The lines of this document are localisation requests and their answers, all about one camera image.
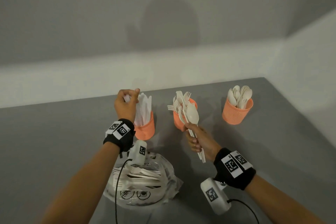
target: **perforated orange cup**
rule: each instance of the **perforated orange cup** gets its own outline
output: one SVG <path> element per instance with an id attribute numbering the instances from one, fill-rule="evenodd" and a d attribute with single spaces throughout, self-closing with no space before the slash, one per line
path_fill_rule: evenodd
<path id="1" fill-rule="evenodd" d="M 189 99 L 189 102 L 190 103 L 195 103 L 195 107 L 196 107 L 196 110 L 197 110 L 197 103 L 193 99 L 191 99 L 191 98 Z M 186 131 L 187 129 L 184 127 L 183 122 L 180 120 L 179 114 L 177 112 L 173 112 L 173 114 L 174 114 L 174 124 L 175 124 L 175 127 L 177 127 L 182 132 Z"/>
<path id="2" fill-rule="evenodd" d="M 146 125 L 143 126 L 134 126 L 135 136 L 139 140 L 148 140 L 153 137 L 155 133 L 155 126 L 154 126 L 154 116 L 153 111 L 150 112 L 150 120 Z"/>
<path id="3" fill-rule="evenodd" d="M 234 107 L 232 104 L 229 103 L 229 100 L 226 98 L 222 117 L 227 123 L 231 125 L 237 125 L 242 122 L 242 120 L 245 118 L 245 116 L 252 107 L 253 107 L 252 98 L 250 98 L 247 101 L 246 109 L 239 109 L 237 107 Z"/>

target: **black wristband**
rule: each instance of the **black wristband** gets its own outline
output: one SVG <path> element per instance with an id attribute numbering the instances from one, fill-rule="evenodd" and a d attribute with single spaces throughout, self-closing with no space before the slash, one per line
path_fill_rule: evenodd
<path id="1" fill-rule="evenodd" d="M 217 153 L 215 161 L 213 162 L 217 169 L 217 175 L 214 179 L 219 182 L 225 182 L 231 187 L 244 190 L 247 185 L 250 184 L 251 180 L 256 174 L 256 171 L 253 167 L 245 170 L 244 167 L 239 163 L 239 161 L 237 161 L 237 159 L 229 155 L 230 153 L 231 151 L 227 148 L 222 148 Z M 227 157 L 227 161 L 223 163 L 222 159 L 224 159 L 225 157 Z M 238 171 L 241 173 L 237 177 L 234 177 L 234 175 L 232 175 L 233 171 Z"/>
<path id="2" fill-rule="evenodd" d="M 118 121 L 122 121 L 122 123 L 118 125 L 115 131 L 117 131 L 123 124 L 128 126 L 130 130 L 127 133 L 125 133 L 120 139 L 117 139 L 113 134 L 108 134 L 105 137 L 103 144 L 106 142 L 114 143 L 115 145 L 119 146 L 120 153 L 122 153 L 123 151 L 128 151 L 132 147 L 135 131 L 134 131 L 134 124 L 130 120 L 119 119 Z"/>

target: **person's left arm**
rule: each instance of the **person's left arm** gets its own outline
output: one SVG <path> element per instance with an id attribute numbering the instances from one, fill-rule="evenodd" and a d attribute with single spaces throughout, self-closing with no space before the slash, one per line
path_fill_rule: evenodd
<path id="1" fill-rule="evenodd" d="M 120 90 L 114 107 L 118 118 L 134 122 L 140 90 Z M 124 95 L 131 100 L 125 103 Z M 47 209 L 42 224 L 89 223 L 110 177 L 120 147 L 106 142 L 99 152 L 72 177 Z"/>

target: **person's right arm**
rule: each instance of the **person's right arm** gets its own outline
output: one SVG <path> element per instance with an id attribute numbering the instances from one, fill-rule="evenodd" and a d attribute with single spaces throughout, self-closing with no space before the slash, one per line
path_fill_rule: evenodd
<path id="1" fill-rule="evenodd" d="M 186 124 L 186 127 L 197 135 L 197 138 L 194 138 L 190 136 L 188 131 L 186 132 L 191 150 L 200 152 L 203 148 L 205 157 L 214 162 L 216 155 L 222 147 L 203 128 L 195 124 Z M 253 177 L 245 188 L 245 191 L 260 206 L 273 223 L 324 223 L 297 201 L 258 175 Z"/>

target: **white marker tag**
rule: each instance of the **white marker tag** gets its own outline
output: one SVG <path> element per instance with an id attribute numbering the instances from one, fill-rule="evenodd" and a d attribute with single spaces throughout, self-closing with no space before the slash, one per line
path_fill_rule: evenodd
<path id="1" fill-rule="evenodd" d="M 117 128 L 116 131 L 112 133 L 112 135 L 114 135 L 118 140 L 120 140 L 130 130 L 131 129 L 126 124 L 123 124 L 122 126 Z"/>
<path id="2" fill-rule="evenodd" d="M 241 168 L 237 165 L 237 163 L 234 161 L 230 154 L 222 158 L 222 162 L 224 163 L 224 166 L 226 166 L 226 168 L 229 170 L 233 178 L 236 178 L 243 173 Z"/>
<path id="3" fill-rule="evenodd" d="M 230 153 L 232 157 L 234 157 L 238 163 L 245 169 L 248 170 L 250 167 L 253 167 L 250 162 L 248 162 L 239 152 L 233 151 Z"/>
<path id="4" fill-rule="evenodd" d="M 115 131 L 115 129 L 116 129 L 121 123 L 123 123 L 123 122 L 122 122 L 122 121 L 115 121 L 115 122 L 111 125 L 111 127 L 105 132 L 105 137 L 107 137 L 107 135 L 112 134 L 112 133 Z"/>

